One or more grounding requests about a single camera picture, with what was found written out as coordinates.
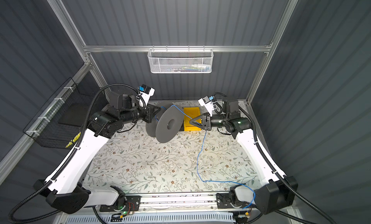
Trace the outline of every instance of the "white cable holder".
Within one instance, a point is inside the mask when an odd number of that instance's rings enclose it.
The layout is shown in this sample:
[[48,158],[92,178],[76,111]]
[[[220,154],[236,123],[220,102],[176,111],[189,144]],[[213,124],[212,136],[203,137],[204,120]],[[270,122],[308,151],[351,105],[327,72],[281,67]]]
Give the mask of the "white cable holder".
[[63,87],[65,89],[70,89],[73,92],[73,87]]
[[37,130],[27,130],[26,133],[34,133],[34,134],[36,134],[37,136],[40,135],[40,133],[39,133]]
[[54,98],[54,100],[61,100],[63,102],[63,104],[65,103],[65,101],[63,101],[63,98],[61,98],[61,97]]
[[46,116],[44,116],[44,117],[38,117],[38,119],[45,119],[48,123],[50,123],[50,120]]

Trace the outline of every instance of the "table surface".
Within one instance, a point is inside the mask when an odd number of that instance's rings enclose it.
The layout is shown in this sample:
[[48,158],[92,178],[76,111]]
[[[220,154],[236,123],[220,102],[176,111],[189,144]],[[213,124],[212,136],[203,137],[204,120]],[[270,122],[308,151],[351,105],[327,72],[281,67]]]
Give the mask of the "table surface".
[[[196,107],[198,102],[174,102]],[[94,157],[84,184],[116,185],[125,193],[225,191],[233,183],[204,183],[196,171],[197,155],[205,131],[179,132],[171,141],[159,143],[138,122],[131,131],[116,133]],[[245,151],[230,135],[207,131],[199,159],[203,180],[236,181],[252,189],[260,187],[257,173]]]

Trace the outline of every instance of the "yellow box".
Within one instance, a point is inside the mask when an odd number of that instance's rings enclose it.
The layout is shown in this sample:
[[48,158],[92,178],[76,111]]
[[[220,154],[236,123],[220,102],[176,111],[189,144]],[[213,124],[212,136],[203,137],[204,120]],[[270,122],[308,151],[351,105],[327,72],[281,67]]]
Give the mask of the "yellow box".
[[[196,118],[197,116],[201,115],[199,107],[184,107],[183,110],[186,115],[192,118]],[[190,124],[190,120],[190,118],[184,115],[184,131],[201,130],[201,128]]]

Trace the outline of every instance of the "aluminum rail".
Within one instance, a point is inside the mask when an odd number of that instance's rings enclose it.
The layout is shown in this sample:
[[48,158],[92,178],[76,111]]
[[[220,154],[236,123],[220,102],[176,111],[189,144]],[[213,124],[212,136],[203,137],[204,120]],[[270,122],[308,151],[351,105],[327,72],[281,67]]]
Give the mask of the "aluminum rail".
[[281,20],[280,20],[280,22],[277,26],[276,32],[273,36],[272,44],[271,44],[271,50],[269,51],[269,53],[267,53],[267,55],[263,59],[263,62],[261,64],[258,72],[256,73],[253,84],[251,85],[250,91],[248,92],[248,96],[246,97],[246,100],[247,100],[248,104],[251,104],[251,102],[252,102],[252,100],[253,100],[256,92],[257,92],[257,88],[259,87],[260,82],[262,81],[263,76],[264,76],[269,64],[271,63],[273,55],[274,55],[274,53],[277,49],[277,46],[278,46],[278,44],[279,44],[279,42],[280,42],[280,40],[283,36],[283,32],[286,29],[286,26],[287,26],[287,24],[290,20],[290,17],[292,15],[298,1],[299,0],[289,0],[287,5],[286,5],[285,11],[283,12]]
[[[57,104],[58,99],[62,98],[63,95],[70,89],[69,87],[73,86],[75,83],[81,82],[81,80],[85,77],[85,75],[89,72],[91,68],[92,65],[90,64],[89,61],[83,64],[83,66],[77,71],[73,78],[58,93],[58,95],[55,97],[56,99],[54,99],[39,116],[44,117],[45,115],[47,115]],[[35,131],[41,122],[42,119],[36,119],[35,122],[26,132]],[[23,155],[27,152],[27,150],[33,143],[34,140],[30,138],[28,135],[24,134],[14,145],[14,147],[7,153],[7,155],[2,159],[2,161],[0,162],[0,185],[3,183],[5,178],[10,174],[10,172],[21,160]]]
[[[62,24],[63,28],[70,37],[73,45],[76,47],[76,50],[79,52],[83,61],[91,61],[93,66],[90,69],[90,73],[93,75],[95,81],[99,87],[104,87],[107,85],[105,78],[103,77],[102,72],[99,70],[99,67],[95,63],[93,57],[86,53],[84,50],[85,41],[83,40],[80,32],[78,31],[75,23],[73,22],[71,16],[69,15],[66,7],[64,6],[62,0],[47,0],[50,7],[53,9],[55,15],[57,16],[59,22]],[[111,90],[107,89],[106,94],[109,94]]]
[[268,53],[271,50],[270,45],[262,46],[125,46],[125,45],[86,45],[83,47],[88,53],[104,52],[127,52],[127,53],[145,53],[153,49],[155,51],[213,51],[213,52],[252,52]]

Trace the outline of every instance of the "blue cable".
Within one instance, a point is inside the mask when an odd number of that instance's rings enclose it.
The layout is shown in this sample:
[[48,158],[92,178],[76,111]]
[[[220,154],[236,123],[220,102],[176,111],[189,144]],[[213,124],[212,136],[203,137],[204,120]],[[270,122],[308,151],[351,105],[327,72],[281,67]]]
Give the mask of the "blue cable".
[[189,117],[188,115],[186,115],[183,111],[181,111],[177,106],[175,106],[180,112],[182,112],[185,116],[187,116],[188,118],[190,118],[190,119],[192,119],[191,117]]
[[[161,106],[160,108],[164,108],[165,110],[166,110],[166,108],[165,107],[163,107],[163,106]],[[156,115],[155,115],[155,119],[158,121],[158,119],[157,119],[157,117],[156,117]]]
[[234,181],[208,181],[208,180],[204,181],[204,180],[202,180],[200,174],[198,173],[198,158],[200,157],[200,154],[201,154],[202,150],[204,149],[204,143],[205,143],[206,133],[207,133],[207,131],[205,132],[204,140],[202,141],[201,151],[198,153],[198,156],[197,156],[197,175],[198,175],[198,177],[200,178],[200,180],[201,180],[202,182],[235,183],[235,184],[243,185],[243,186],[249,188],[249,189],[254,193],[254,197],[253,197],[253,199],[251,200],[251,202],[248,204],[248,206],[244,207],[243,209],[250,207],[251,204],[253,203],[253,201],[255,200],[255,192],[254,192],[254,190],[252,190],[252,189],[251,189],[250,187],[248,187],[247,185],[245,185],[245,184],[241,184],[241,183],[238,183],[238,182],[234,182]]

